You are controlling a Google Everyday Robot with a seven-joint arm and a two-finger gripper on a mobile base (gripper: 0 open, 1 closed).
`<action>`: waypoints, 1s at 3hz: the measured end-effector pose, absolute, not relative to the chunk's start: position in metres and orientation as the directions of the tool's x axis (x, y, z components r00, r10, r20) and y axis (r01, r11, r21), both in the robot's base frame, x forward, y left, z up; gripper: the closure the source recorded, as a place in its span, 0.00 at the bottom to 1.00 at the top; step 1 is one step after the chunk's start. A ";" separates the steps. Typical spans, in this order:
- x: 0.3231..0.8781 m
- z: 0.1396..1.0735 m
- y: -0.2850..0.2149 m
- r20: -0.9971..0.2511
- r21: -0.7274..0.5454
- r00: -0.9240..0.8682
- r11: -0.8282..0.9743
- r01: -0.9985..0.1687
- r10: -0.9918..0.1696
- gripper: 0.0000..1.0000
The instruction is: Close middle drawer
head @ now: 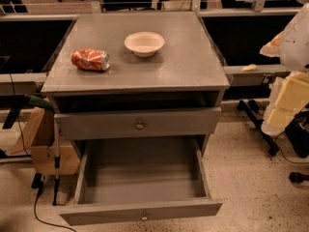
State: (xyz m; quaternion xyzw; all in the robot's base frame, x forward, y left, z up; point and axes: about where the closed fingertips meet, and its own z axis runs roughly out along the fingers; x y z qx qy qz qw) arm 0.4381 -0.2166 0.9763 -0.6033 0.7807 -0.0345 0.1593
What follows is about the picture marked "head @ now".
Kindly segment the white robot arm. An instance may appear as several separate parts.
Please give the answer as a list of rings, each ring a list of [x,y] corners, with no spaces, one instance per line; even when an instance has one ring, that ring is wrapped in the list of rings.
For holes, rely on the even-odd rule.
[[[291,71],[285,78],[276,77],[270,87],[262,132],[276,136],[309,103],[309,5],[304,5],[285,29],[261,48],[260,53],[278,57]]]

